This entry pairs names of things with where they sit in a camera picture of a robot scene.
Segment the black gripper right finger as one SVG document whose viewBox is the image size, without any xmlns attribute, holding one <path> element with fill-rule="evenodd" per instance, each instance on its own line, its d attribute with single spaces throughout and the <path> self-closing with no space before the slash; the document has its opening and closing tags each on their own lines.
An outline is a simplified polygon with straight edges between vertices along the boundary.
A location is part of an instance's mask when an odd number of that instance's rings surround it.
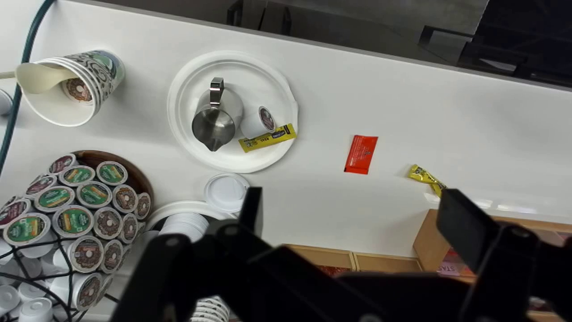
<svg viewBox="0 0 572 322">
<path fill-rule="evenodd" d="M 456 187 L 442 191 L 436 226 L 476 271 L 461 322 L 527 322 L 531 296 L 572 319 L 570 244 L 551 244 L 524 225 L 495 221 Z"/>
</svg>

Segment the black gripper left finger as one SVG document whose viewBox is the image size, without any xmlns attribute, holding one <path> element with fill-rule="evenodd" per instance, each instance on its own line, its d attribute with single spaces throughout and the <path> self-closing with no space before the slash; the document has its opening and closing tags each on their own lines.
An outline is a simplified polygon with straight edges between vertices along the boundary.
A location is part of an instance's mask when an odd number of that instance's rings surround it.
<svg viewBox="0 0 572 322">
<path fill-rule="evenodd" d="M 109 322 L 188 322 L 215 294 L 241 322 L 333 322 L 331 278 L 259 237 L 261 207 L 263 189 L 249 187 L 240 216 L 213 221 L 199 241 L 182 232 L 154 237 Z"/>
</svg>

